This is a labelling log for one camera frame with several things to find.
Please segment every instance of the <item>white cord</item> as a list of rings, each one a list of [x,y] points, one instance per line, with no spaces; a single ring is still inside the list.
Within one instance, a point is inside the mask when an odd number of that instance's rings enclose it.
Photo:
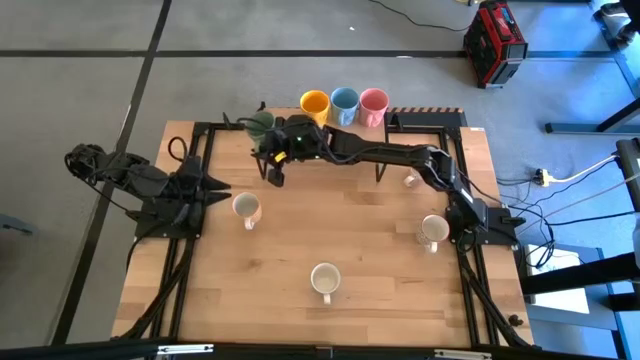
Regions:
[[[584,198],[584,199],[580,199],[580,200],[578,200],[578,201],[576,201],[576,202],[573,202],[573,203],[571,203],[571,204],[569,204],[569,205],[563,206],[563,207],[561,207],[561,208],[560,208],[560,209],[558,209],[558,210],[552,211],[552,212],[550,212],[547,216],[545,216],[545,218],[548,218],[548,217],[550,217],[550,216],[552,216],[552,215],[555,215],[555,214],[559,213],[560,211],[565,210],[565,209],[568,209],[568,208],[570,208],[570,207],[572,207],[572,206],[574,206],[574,205],[578,205],[578,204],[583,203],[583,202],[585,202],[585,201],[587,201],[587,200],[591,200],[591,199],[593,199],[593,198],[594,198],[594,197],[596,197],[596,196],[600,196],[600,195],[602,195],[602,194],[604,194],[604,193],[606,193],[606,192],[609,192],[609,191],[611,191],[611,190],[613,190],[613,189],[615,189],[615,188],[617,188],[617,187],[620,187],[620,186],[622,186],[622,185],[624,185],[624,184],[628,183],[628,182],[629,182],[629,181],[631,181],[631,180],[634,180],[635,178],[637,178],[637,177],[639,177],[639,176],[640,176],[640,173],[637,173],[637,174],[635,174],[635,175],[632,175],[632,176],[630,176],[630,177],[626,178],[623,182],[618,183],[618,184],[616,184],[616,185],[614,185],[614,186],[612,186],[612,187],[610,187],[610,188],[604,189],[604,190],[602,190],[602,191],[600,191],[600,192],[597,192],[597,193],[595,193],[595,194],[593,194],[593,195],[587,196],[587,197],[586,197],[586,198]],[[524,232],[525,232],[525,231],[527,231],[530,227],[532,227],[533,225],[535,225],[535,224],[539,223],[540,221],[542,221],[542,219],[538,219],[538,221],[531,223],[531,225],[527,226],[527,227],[526,227],[526,228],[524,228],[522,231],[520,231],[520,232],[518,233],[518,235],[517,235],[517,236],[522,235],[522,233],[524,233]]]
[[[569,181],[572,181],[572,180],[577,179],[577,178],[579,178],[580,176],[582,176],[582,175],[584,175],[584,174],[588,173],[589,171],[591,171],[591,170],[593,170],[593,169],[597,168],[598,166],[600,166],[600,165],[602,165],[602,164],[606,163],[607,161],[610,161],[610,160],[615,159],[616,157],[618,157],[618,155],[611,155],[611,156],[609,156],[608,158],[606,158],[606,159],[604,159],[604,160],[602,160],[602,161],[599,161],[599,162],[597,162],[597,163],[593,164],[592,166],[590,166],[590,167],[588,167],[588,168],[586,168],[586,169],[582,170],[581,172],[579,172],[579,173],[577,173],[577,174],[575,174],[575,175],[573,175],[573,176],[571,176],[571,177],[568,177],[568,178],[566,178],[566,179],[555,179],[555,178],[552,176],[552,177],[549,179],[549,182],[558,182],[558,183],[563,183],[563,182],[569,182]]]

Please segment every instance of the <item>green mug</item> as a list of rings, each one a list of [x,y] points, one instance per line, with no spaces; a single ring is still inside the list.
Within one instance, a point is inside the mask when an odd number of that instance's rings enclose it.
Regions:
[[[244,119],[244,130],[255,143],[256,151],[264,140],[265,131],[273,128],[276,118],[268,111],[258,111],[250,119]]]

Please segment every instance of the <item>wooden table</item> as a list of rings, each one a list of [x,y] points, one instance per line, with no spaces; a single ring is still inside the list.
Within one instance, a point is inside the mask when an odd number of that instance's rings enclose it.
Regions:
[[[299,110],[269,111],[287,117]],[[173,136],[188,141],[193,124],[167,123],[156,166],[177,168],[167,152],[168,141]],[[347,130],[384,140],[382,127],[352,125]],[[471,179],[498,197],[484,130],[461,132]],[[436,136],[418,134],[391,134],[390,142],[439,144]],[[324,161],[287,165],[285,185],[276,188],[260,178],[249,155],[251,146],[242,131],[216,132],[209,173],[229,183],[234,196],[256,194],[263,218],[254,231],[246,231],[231,200],[207,210],[191,266],[180,340],[470,346],[453,245],[440,246],[434,255],[415,240],[424,216],[443,215],[446,194],[425,184],[407,189],[402,183],[407,168],[388,166],[376,183],[374,164],[335,166]],[[128,330],[156,295],[167,244],[148,239],[137,247],[113,335]],[[494,301],[505,317],[517,314],[525,321],[517,331],[532,342],[512,251],[483,248]],[[331,306],[323,305],[309,282],[312,268],[325,261],[334,263],[343,276]],[[487,342],[482,306],[477,299],[475,304],[481,339]],[[172,308],[170,299],[163,334]]]

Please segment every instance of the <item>yellow mug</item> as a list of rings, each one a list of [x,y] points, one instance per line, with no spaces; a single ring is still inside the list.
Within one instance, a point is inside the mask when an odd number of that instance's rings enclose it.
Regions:
[[[329,96],[320,90],[307,91],[300,98],[300,109],[319,126],[327,123],[330,104]]]

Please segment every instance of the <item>gray floor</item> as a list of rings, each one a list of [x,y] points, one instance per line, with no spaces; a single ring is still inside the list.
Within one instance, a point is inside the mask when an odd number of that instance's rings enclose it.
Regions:
[[[146,49],[161,3],[3,1],[0,49]],[[454,28],[465,27],[475,12],[454,1],[424,4],[393,2],[416,21]],[[513,3],[512,9],[532,50],[606,50],[589,6]],[[160,48],[456,50],[462,35],[415,27],[364,0],[184,0],[174,1]],[[34,237],[0,232],[2,348],[49,340],[95,201],[90,189],[66,173],[62,156],[80,142],[113,146],[140,65],[140,59],[0,59],[5,175],[0,213],[41,230]],[[504,89],[496,90],[475,88],[473,76],[462,59],[156,59],[129,151],[153,160],[167,120],[220,121],[223,111],[250,115],[261,100],[295,106],[311,88],[361,91],[375,86],[385,89],[396,106],[463,107],[471,126],[486,128],[500,177],[521,178],[538,167],[563,177],[606,157],[620,138],[546,135],[542,125],[598,122],[633,100],[611,60],[529,60]],[[610,165],[544,207],[554,210],[621,180]],[[559,188],[533,187],[530,198]],[[115,199],[136,204],[122,194]],[[553,219],[630,209],[628,195],[619,188]],[[567,226],[558,228],[556,237],[561,243],[602,247],[612,256],[631,250],[633,225],[619,218]],[[132,229],[117,209],[110,210],[71,341],[109,337]],[[537,230],[521,238],[542,241]],[[637,322],[626,322],[630,336],[637,338]],[[534,335],[545,341],[553,330],[541,329]],[[589,352],[603,351],[610,353],[606,346]]]

